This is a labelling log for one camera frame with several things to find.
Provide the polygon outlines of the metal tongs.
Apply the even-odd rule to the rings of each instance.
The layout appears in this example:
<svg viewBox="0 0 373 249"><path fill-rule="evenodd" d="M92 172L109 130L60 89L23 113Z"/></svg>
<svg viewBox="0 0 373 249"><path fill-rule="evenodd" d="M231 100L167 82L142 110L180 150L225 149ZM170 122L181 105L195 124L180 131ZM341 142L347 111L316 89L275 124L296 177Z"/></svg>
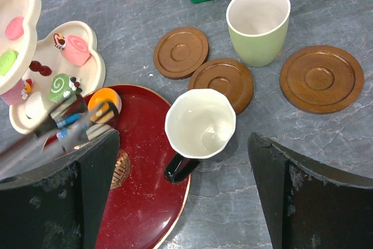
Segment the metal tongs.
<svg viewBox="0 0 373 249"><path fill-rule="evenodd" d="M100 124L110 125L119 117L116 107L109 104L115 117ZM56 134L60 130L57 122L76 113L88 120L94 114L88 110L80 94L72 94L54 104L35 129L1 152L1 180L38 168L71 152L67 152L57 139Z"/></svg>

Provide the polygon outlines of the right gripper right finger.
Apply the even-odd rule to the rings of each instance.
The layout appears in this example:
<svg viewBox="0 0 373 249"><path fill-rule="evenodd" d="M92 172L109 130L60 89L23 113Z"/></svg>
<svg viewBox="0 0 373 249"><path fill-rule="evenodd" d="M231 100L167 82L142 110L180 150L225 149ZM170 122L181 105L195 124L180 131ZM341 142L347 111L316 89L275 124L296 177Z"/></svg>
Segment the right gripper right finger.
<svg viewBox="0 0 373 249"><path fill-rule="evenodd" d="M372 179L253 132L248 155L273 248L372 248Z"/></svg>

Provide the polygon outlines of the pink cookie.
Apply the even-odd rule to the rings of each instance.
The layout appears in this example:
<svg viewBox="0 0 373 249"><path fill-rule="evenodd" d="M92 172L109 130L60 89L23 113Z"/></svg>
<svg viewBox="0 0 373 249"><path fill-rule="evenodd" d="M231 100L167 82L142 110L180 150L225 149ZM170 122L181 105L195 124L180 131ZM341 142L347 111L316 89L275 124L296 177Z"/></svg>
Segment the pink cookie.
<svg viewBox="0 0 373 249"><path fill-rule="evenodd" d="M15 41L23 35L23 20L24 17L17 16L8 23L5 29L5 36L7 39Z"/></svg>

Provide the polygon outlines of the green swirl roll cake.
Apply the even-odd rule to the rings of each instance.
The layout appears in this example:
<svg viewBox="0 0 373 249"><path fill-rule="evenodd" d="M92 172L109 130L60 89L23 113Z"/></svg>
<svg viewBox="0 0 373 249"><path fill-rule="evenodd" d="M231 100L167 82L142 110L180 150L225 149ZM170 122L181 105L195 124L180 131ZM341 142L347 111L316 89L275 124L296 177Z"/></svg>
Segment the green swirl roll cake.
<svg viewBox="0 0 373 249"><path fill-rule="evenodd" d="M63 99L68 98L74 93L81 93L80 78L76 76L69 76L65 73L57 74L53 77L49 99L57 103Z"/></svg>

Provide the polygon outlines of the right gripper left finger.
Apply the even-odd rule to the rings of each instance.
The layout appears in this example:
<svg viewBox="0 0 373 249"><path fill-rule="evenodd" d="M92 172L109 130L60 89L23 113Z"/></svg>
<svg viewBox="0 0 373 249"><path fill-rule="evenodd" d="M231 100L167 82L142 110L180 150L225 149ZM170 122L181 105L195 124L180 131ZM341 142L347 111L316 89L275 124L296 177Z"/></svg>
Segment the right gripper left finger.
<svg viewBox="0 0 373 249"><path fill-rule="evenodd" d="M94 248L118 152L119 133L111 129L1 180L1 248Z"/></svg>

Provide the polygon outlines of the green cookie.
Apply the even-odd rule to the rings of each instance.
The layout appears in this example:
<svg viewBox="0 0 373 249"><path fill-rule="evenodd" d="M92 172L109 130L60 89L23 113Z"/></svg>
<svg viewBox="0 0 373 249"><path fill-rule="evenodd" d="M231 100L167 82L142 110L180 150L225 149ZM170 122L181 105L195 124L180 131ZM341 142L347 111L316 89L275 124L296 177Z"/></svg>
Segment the green cookie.
<svg viewBox="0 0 373 249"><path fill-rule="evenodd" d="M14 50L7 50L0 56L0 75L5 76L16 61L18 53Z"/></svg>

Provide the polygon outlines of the pink swirl roll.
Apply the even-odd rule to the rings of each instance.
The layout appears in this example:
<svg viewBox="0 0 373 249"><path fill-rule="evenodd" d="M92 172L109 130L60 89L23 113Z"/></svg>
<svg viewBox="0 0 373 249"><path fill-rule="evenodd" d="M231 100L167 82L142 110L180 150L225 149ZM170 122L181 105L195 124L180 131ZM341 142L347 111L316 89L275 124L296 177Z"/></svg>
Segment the pink swirl roll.
<svg viewBox="0 0 373 249"><path fill-rule="evenodd" d="M2 100L9 106L23 103L32 91L32 79L20 79L13 88L1 95Z"/></svg>
<svg viewBox="0 0 373 249"><path fill-rule="evenodd" d="M61 33L54 33L53 39L55 47L70 63L83 66L89 59L88 45L81 37L73 34L65 37Z"/></svg>

